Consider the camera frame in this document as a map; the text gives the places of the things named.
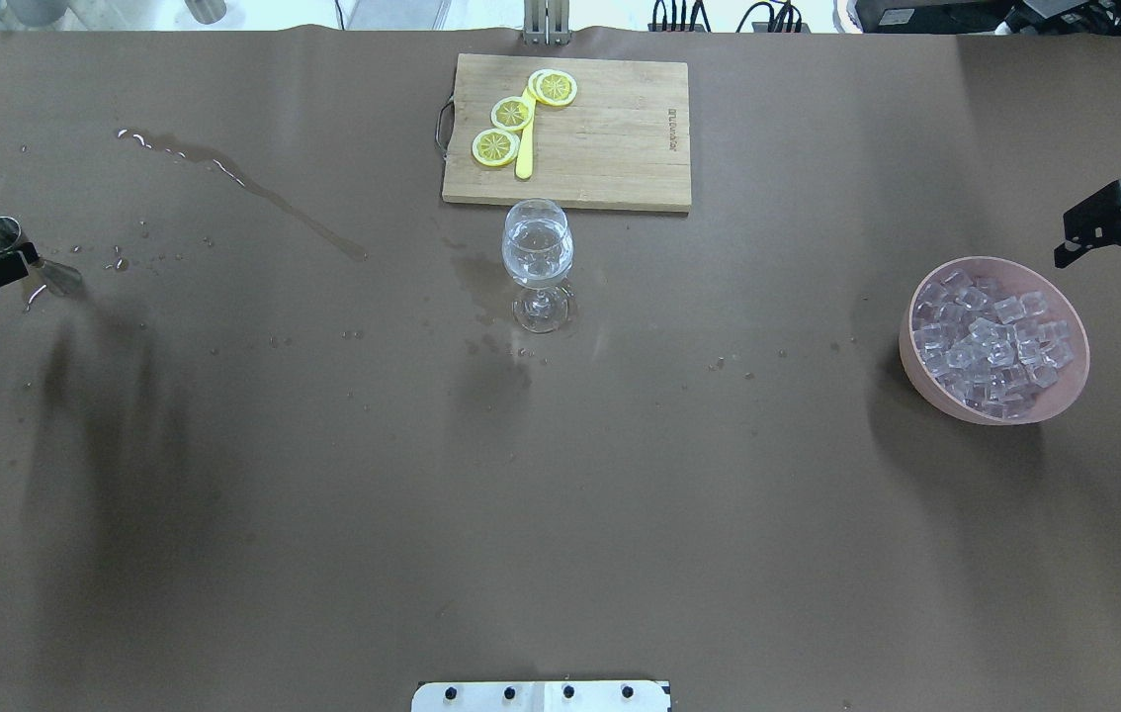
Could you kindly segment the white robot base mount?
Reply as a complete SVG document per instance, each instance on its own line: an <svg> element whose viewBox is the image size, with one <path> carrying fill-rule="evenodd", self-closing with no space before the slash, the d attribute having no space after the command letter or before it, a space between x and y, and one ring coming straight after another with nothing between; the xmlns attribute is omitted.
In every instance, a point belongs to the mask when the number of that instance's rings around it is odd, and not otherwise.
<svg viewBox="0 0 1121 712"><path fill-rule="evenodd" d="M411 711L673 711L667 681L434 681L416 688Z"/></svg>

